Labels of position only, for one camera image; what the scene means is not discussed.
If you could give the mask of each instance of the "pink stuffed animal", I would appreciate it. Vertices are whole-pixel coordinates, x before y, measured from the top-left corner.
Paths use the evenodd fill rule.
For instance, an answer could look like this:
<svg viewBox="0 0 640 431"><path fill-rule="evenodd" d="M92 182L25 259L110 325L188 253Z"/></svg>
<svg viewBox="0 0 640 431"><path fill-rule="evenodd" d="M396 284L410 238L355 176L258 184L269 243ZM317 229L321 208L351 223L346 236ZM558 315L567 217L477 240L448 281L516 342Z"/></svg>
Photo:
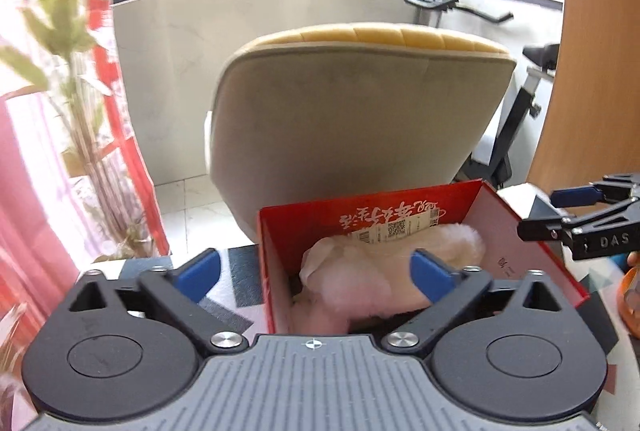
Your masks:
<svg viewBox="0 0 640 431"><path fill-rule="evenodd" d="M303 290L294 298L291 332L346 334L359 319L427 308L431 302L409 272L415 249L425 249L456 269L478 265L484 256L479 234L468 225L436 225L377 245L349 236L325 237L303 256Z"/></svg>

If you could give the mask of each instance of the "gray ribbed plate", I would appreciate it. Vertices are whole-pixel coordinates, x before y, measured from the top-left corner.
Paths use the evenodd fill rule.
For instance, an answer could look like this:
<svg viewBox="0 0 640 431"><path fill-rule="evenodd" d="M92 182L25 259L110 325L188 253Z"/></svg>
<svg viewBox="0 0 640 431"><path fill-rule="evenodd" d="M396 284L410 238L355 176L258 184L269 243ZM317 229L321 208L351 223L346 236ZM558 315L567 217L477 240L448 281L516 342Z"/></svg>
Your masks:
<svg viewBox="0 0 640 431"><path fill-rule="evenodd" d="M45 415L28 430L92 427ZM193 385L155 413L99 427L100 431L519 429L456 407L431 384L417 359L383 353L365 335L317 339L263 335L244 353L209 359ZM591 431L597 427L578 415L526 429Z"/></svg>

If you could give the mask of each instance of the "white wall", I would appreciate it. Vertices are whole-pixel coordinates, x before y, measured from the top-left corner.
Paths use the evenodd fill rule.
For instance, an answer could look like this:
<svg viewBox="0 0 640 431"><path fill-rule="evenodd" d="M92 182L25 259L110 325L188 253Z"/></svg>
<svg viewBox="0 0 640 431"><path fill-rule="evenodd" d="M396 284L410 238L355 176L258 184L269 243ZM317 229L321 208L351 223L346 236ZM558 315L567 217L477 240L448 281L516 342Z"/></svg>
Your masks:
<svg viewBox="0 0 640 431"><path fill-rule="evenodd" d="M442 27L508 46L514 55L531 43L560 37L560 12L501 0L462 0L489 12L513 11L500 27L468 14L446 14ZM412 22L403 0L132 0L114 6L116 39L138 143L156 184L206 172L203 122L226 59L246 42L279 30L332 22ZM518 63L518 83L526 64ZM542 84L546 112L550 89ZM511 165L523 181L540 136L543 114L516 139Z"/></svg>

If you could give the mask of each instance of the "brown wooden door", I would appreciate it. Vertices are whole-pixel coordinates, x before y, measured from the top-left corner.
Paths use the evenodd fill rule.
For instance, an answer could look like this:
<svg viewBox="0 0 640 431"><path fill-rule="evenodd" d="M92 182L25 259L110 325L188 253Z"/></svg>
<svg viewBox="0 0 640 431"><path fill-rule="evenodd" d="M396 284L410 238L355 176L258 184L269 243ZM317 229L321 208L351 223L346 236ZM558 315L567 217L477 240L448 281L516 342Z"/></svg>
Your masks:
<svg viewBox="0 0 640 431"><path fill-rule="evenodd" d="M640 172L640 0L564 0L556 81L528 181Z"/></svg>

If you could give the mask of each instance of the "open box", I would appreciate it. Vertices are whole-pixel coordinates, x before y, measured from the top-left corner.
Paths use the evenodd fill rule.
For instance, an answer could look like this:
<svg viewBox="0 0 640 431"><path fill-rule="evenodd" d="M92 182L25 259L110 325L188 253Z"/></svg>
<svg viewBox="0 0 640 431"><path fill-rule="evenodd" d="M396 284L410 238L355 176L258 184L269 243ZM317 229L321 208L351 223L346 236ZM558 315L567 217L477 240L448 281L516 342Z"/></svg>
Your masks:
<svg viewBox="0 0 640 431"><path fill-rule="evenodd" d="M268 329L290 333L290 278L300 273L303 253L319 239L350 233L361 241L398 239L437 223L474 227L486 246L481 266L496 279L519 279L527 270L543 270L574 306L588 299L544 243L520 240L519 221L481 180L262 208L260 274Z"/></svg>

